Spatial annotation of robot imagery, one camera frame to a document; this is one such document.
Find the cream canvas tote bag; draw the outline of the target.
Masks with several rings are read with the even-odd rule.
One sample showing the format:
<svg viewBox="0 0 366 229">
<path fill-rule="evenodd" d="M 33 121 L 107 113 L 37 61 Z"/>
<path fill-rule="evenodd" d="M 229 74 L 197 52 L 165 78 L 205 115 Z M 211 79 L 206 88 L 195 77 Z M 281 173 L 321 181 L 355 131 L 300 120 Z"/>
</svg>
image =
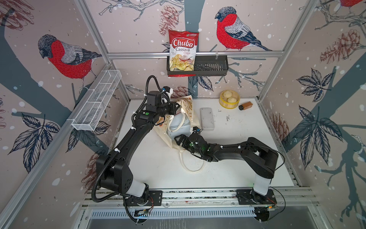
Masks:
<svg viewBox="0 0 366 229">
<path fill-rule="evenodd" d="M 199 173 L 204 169 L 205 163 L 203 163 L 198 170 L 190 170 L 187 168 L 183 160 L 183 152 L 186 150 L 183 147 L 178 146 L 174 140 L 174 138 L 179 135 L 189 136 L 194 127 L 200 127 L 198 116 L 193 109 L 192 96 L 188 95 L 175 99 L 175 102 L 180 106 L 177 114 L 167 114 L 160 118 L 158 125 L 155 126 L 153 130 L 170 148 L 179 151 L 179 159 L 183 169 L 189 173 Z"/>
</svg>

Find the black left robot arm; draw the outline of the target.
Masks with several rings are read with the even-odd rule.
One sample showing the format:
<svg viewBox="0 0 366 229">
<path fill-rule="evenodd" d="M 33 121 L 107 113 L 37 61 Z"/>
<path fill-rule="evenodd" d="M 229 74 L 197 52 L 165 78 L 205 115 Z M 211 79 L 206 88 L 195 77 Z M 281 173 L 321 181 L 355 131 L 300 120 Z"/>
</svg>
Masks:
<svg viewBox="0 0 366 229">
<path fill-rule="evenodd" d="M 159 125 L 161 117 L 175 115 L 177 102 L 163 103 L 159 95 L 143 100 L 132 115 L 132 126 L 122 141 L 106 156 L 96 160 L 96 179 L 91 189 L 92 201 L 99 203 L 113 196 L 134 197 L 140 202 L 149 200 L 149 186 L 133 178 L 130 161 L 144 137 Z"/>
</svg>

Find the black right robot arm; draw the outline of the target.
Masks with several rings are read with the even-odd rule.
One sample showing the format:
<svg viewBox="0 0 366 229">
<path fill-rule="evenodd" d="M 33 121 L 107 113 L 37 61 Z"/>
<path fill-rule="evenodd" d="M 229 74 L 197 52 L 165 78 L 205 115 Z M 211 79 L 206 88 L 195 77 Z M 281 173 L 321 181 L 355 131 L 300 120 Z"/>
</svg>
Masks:
<svg viewBox="0 0 366 229">
<path fill-rule="evenodd" d="M 277 204 L 273 191 L 269 189 L 274 178 L 279 153 L 254 137 L 238 144 L 221 145 L 207 143 L 198 132 L 190 136 L 178 135 L 176 144 L 195 157 L 206 162 L 242 160 L 256 173 L 251 191 L 237 192 L 240 204 Z"/>
</svg>

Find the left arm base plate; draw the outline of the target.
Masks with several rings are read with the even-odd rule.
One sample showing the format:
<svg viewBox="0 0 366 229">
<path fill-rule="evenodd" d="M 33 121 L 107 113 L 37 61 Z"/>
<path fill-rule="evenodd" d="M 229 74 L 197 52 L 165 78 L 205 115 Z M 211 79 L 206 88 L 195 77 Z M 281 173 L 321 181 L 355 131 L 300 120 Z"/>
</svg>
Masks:
<svg viewBox="0 0 366 229">
<path fill-rule="evenodd" d="M 163 199 L 162 190 L 145 191 L 141 197 L 130 196 L 126 199 L 128 207 L 151 207 L 161 206 Z"/>
</svg>

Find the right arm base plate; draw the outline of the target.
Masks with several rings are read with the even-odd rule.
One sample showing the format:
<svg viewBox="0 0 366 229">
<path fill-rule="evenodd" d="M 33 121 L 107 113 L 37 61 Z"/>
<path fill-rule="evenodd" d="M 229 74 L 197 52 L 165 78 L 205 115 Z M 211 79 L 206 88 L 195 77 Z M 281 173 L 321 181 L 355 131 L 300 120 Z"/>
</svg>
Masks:
<svg viewBox="0 0 366 229">
<path fill-rule="evenodd" d="M 239 205 L 276 205 L 277 201 L 272 189 L 266 195 L 254 192 L 253 189 L 237 189 L 236 198 Z"/>
</svg>

